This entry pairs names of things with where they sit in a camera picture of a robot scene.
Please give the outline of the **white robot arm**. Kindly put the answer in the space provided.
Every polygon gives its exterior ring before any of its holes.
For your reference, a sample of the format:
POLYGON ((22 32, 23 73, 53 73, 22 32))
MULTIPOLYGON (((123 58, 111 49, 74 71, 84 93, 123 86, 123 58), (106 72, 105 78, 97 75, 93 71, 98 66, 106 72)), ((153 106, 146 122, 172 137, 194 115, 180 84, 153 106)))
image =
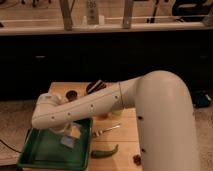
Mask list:
POLYGON ((51 129, 119 110, 135 113, 142 171, 201 171, 192 97, 184 80, 170 71, 120 81, 65 104, 44 93, 31 124, 51 129))

